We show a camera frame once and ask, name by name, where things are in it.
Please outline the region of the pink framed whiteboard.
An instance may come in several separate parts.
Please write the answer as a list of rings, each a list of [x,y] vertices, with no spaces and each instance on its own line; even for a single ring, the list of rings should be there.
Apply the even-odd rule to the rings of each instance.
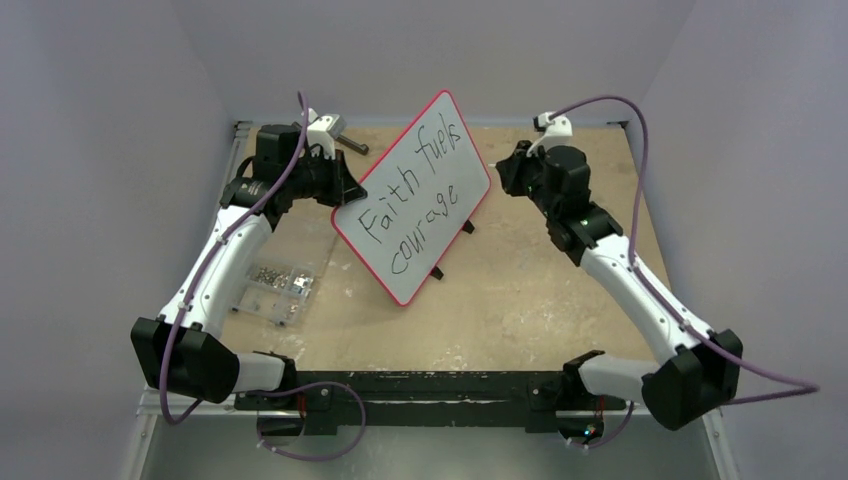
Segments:
[[[399,306],[408,305],[491,188],[448,90],[440,91],[364,174],[367,196],[331,224]]]

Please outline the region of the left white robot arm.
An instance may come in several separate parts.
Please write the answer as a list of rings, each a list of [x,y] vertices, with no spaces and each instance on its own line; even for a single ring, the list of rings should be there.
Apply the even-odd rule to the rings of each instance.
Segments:
[[[255,152],[225,186],[213,231],[178,292],[154,318],[140,317],[131,329],[149,386],[212,403],[254,391],[275,409],[295,402],[298,382],[286,374],[293,368],[288,358],[236,354],[220,337],[259,250],[294,201],[339,207],[366,198],[335,145],[341,122],[325,115],[305,128],[259,129]]]

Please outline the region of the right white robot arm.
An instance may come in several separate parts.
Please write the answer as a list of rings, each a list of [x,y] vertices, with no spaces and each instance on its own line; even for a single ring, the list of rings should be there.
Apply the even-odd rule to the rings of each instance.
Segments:
[[[592,351],[564,364],[561,392],[576,407],[598,396],[641,404],[675,431],[730,403],[738,390],[743,352],[730,329],[716,331],[689,312],[630,254],[630,240],[611,214],[592,201],[583,151],[519,141],[497,162],[504,192],[526,197],[546,221],[551,243],[615,300],[649,346],[653,361]]]

